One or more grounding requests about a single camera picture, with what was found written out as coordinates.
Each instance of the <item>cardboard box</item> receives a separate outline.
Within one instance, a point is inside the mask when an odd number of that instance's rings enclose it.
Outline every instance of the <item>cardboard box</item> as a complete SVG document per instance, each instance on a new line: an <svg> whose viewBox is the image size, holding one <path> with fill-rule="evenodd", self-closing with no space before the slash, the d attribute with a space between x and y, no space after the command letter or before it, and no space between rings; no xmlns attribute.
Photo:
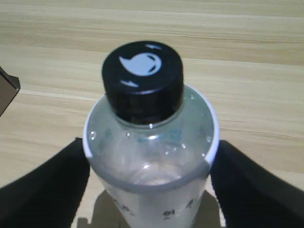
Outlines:
<svg viewBox="0 0 304 228"><path fill-rule="evenodd" d="M20 90L19 78L8 75L0 67L0 116Z"/></svg>

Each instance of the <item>wood grain surface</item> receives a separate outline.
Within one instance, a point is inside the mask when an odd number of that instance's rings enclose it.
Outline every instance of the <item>wood grain surface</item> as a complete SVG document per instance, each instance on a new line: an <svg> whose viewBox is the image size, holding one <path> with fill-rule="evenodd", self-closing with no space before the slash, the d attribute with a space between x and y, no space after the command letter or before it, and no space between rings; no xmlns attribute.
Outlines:
<svg viewBox="0 0 304 228"><path fill-rule="evenodd" d="M147 39L180 53L222 139L304 190L303 0L1 0L0 64L21 91L0 118L0 186L82 137L106 55ZM77 217L102 189L92 174Z"/></svg>

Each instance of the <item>bottle cap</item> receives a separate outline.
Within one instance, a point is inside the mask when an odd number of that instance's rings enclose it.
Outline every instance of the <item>bottle cap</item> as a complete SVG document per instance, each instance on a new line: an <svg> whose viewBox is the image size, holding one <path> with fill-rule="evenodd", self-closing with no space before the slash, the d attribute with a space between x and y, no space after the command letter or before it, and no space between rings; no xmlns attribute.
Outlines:
<svg viewBox="0 0 304 228"><path fill-rule="evenodd" d="M173 115L183 100L183 68L171 47L138 41L108 55L102 68L114 113L133 124L153 124Z"/></svg>

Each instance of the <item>white logo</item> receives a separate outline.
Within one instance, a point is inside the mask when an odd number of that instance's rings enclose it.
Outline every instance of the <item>white logo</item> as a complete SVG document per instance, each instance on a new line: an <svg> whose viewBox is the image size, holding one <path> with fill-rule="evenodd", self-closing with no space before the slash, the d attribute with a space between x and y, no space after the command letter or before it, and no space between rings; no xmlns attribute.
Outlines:
<svg viewBox="0 0 304 228"><path fill-rule="evenodd" d="M161 59L149 52L137 54L131 59L119 57L119 60L127 71L137 76L153 75L162 66Z"/></svg>

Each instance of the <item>water droplet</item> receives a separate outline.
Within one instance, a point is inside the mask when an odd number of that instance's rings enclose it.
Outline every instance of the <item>water droplet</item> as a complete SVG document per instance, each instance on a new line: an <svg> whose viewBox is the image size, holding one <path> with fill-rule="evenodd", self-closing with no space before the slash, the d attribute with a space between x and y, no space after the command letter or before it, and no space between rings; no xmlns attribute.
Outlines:
<svg viewBox="0 0 304 228"><path fill-rule="evenodd" d="M211 140L212 140L212 138L210 137L210 136L207 136L207 138L206 138L206 140L207 140L207 142L211 142Z"/></svg>
<svg viewBox="0 0 304 228"><path fill-rule="evenodd" d="M91 140L94 140L95 139L95 137L96 137L96 132L94 132L94 131L91 131L91 135L90 135L90 139Z"/></svg>

